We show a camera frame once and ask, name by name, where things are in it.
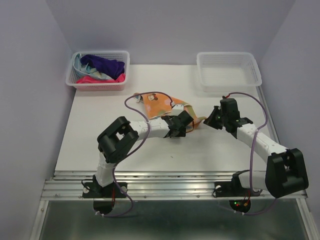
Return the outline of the orange dotted towel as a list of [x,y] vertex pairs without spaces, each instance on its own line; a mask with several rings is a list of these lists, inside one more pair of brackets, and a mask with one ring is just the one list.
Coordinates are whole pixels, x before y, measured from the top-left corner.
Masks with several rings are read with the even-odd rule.
[[171,114],[173,106],[176,104],[184,105],[184,110],[193,118],[193,122],[186,128],[187,133],[192,132],[206,119],[205,116],[198,117],[191,104],[174,97],[168,97],[163,93],[152,92],[137,95],[135,98],[137,103],[142,103],[144,105],[145,113],[149,120],[162,116],[173,116],[173,114]]

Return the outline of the light blue dotted towel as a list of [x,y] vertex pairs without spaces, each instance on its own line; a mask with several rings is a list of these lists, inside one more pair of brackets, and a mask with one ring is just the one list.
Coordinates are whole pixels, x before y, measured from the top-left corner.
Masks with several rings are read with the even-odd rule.
[[108,76],[105,73],[99,72],[95,67],[89,66],[89,64],[82,64],[81,63],[81,58],[84,55],[81,53],[76,53],[74,58],[73,58],[73,69],[75,70],[76,74],[79,77],[91,77],[96,80],[101,80],[101,81],[106,81],[106,80],[112,80],[110,76]]

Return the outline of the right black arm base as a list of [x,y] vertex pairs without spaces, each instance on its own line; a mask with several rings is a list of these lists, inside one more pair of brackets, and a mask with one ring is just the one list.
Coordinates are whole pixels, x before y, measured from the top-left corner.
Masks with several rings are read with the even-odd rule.
[[214,198],[231,198],[229,207],[236,213],[247,214],[251,209],[251,190],[236,186],[231,181],[218,181],[214,183],[212,192]]

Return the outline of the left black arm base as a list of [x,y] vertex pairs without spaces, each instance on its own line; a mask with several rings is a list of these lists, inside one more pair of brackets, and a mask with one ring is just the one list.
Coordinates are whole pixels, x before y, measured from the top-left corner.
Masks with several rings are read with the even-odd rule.
[[126,198],[125,194],[115,183],[111,183],[102,188],[93,181],[82,181],[81,184],[83,186],[82,198],[93,199],[93,209],[103,217],[109,215],[113,211],[116,199]]

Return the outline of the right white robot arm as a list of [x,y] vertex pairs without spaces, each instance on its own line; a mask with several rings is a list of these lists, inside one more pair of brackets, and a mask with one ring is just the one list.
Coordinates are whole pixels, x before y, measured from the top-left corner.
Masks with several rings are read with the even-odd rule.
[[235,139],[250,147],[250,153],[257,154],[266,163],[264,171],[252,168],[237,171],[230,182],[221,182],[216,196],[243,196],[246,191],[256,195],[268,191],[278,199],[309,187],[309,179],[303,153],[289,149],[260,132],[247,117],[241,117],[237,101],[223,98],[213,108],[204,124],[216,130],[225,129]]

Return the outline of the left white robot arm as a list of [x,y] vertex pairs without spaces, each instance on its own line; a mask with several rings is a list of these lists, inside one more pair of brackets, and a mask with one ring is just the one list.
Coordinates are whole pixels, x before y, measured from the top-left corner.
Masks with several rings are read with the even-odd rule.
[[94,192],[100,197],[111,193],[117,165],[135,153],[149,138],[185,137],[187,126],[194,119],[183,110],[178,115],[165,115],[146,121],[129,121],[118,117],[98,137],[99,164],[92,182],[82,182],[85,193]]

